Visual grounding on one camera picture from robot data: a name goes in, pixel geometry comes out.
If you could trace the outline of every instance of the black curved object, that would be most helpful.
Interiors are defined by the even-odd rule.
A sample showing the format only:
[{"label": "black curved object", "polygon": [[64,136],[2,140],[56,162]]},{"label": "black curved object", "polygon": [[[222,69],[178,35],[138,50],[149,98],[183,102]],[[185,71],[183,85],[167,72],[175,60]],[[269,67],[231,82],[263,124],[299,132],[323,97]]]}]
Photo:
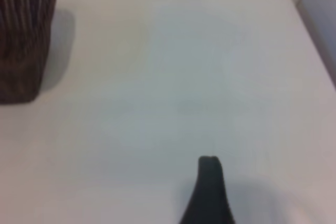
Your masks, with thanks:
[{"label": "black curved object", "polygon": [[195,189],[180,224],[234,224],[218,157],[200,157]]}]

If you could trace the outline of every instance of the black object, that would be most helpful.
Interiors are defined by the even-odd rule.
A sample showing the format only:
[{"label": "black object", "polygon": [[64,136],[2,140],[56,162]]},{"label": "black object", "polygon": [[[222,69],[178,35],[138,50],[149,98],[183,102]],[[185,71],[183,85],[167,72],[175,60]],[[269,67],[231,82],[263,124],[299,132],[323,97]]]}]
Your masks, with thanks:
[{"label": "black object", "polygon": [[180,224],[234,224],[218,157],[200,157],[198,177]]}]

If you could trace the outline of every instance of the dark brown basket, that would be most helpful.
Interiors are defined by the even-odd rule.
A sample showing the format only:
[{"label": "dark brown basket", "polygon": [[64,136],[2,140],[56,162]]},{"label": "dark brown basket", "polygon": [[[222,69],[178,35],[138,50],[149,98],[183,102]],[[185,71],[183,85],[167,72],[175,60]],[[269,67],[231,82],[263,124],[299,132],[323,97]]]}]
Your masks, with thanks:
[{"label": "dark brown basket", "polygon": [[37,97],[56,0],[0,0],[0,103]]}]

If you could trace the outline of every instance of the wicker basket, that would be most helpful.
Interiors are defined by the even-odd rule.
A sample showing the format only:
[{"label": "wicker basket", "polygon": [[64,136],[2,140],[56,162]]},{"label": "wicker basket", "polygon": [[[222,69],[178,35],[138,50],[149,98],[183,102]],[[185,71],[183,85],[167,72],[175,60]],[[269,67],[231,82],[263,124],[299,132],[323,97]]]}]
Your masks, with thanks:
[{"label": "wicker basket", "polygon": [[0,104],[37,97],[56,0],[0,0]]}]

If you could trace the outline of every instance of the white countertop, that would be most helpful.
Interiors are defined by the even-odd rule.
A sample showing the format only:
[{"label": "white countertop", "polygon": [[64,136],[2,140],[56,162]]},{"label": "white countertop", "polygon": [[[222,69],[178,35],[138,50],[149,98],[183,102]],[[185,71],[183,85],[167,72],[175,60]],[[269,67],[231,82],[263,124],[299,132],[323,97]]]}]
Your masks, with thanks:
[{"label": "white countertop", "polygon": [[291,0],[58,0],[0,107],[0,223],[178,223],[201,155],[237,224],[336,222],[336,93]]}]

